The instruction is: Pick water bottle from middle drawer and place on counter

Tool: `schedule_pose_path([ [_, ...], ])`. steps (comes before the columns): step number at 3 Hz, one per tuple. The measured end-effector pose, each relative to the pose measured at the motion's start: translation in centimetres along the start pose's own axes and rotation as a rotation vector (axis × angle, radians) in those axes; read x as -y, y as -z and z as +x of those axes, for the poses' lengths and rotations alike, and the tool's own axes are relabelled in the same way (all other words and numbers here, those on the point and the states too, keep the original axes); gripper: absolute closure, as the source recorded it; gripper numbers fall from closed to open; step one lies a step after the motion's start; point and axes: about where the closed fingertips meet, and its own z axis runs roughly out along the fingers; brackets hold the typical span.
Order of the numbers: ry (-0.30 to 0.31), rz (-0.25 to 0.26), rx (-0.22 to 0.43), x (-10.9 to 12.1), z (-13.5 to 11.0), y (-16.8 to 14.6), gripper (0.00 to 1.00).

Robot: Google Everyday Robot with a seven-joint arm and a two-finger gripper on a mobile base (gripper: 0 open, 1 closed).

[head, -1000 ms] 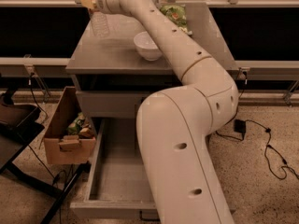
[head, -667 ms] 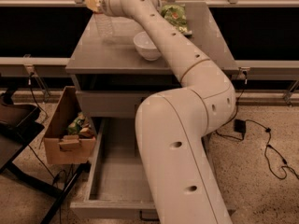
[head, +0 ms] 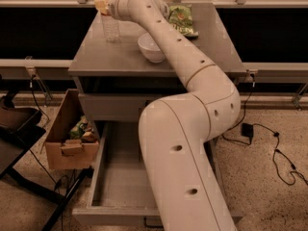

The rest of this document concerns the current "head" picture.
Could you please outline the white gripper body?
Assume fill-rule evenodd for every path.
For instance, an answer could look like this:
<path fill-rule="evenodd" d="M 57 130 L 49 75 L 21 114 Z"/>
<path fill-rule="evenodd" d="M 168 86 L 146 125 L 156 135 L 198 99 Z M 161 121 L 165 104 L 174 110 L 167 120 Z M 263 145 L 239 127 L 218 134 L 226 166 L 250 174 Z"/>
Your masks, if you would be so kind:
<path fill-rule="evenodd" d="M 109 0 L 108 7 L 111 15 L 122 21 L 131 21 L 131 0 Z"/>

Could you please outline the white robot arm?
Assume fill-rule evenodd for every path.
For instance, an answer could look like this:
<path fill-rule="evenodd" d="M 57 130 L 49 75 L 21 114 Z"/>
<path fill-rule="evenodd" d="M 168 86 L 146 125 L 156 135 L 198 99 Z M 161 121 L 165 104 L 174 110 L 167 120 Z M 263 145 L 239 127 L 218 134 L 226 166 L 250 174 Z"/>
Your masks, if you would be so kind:
<path fill-rule="evenodd" d="M 165 231 L 238 231 L 204 144 L 237 120 L 241 98 L 227 75 L 166 19 L 162 0 L 95 0 L 96 9 L 138 23 L 186 88 L 147 105 L 141 154 Z"/>

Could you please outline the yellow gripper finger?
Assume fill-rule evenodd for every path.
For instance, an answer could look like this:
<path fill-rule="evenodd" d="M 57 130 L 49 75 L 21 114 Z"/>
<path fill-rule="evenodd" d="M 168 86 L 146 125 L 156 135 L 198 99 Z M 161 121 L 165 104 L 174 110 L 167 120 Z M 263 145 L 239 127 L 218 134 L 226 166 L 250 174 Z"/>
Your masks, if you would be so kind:
<path fill-rule="evenodd" d="M 95 8 L 103 15 L 109 15 L 109 6 L 108 6 L 109 0 L 95 0 L 94 6 Z"/>

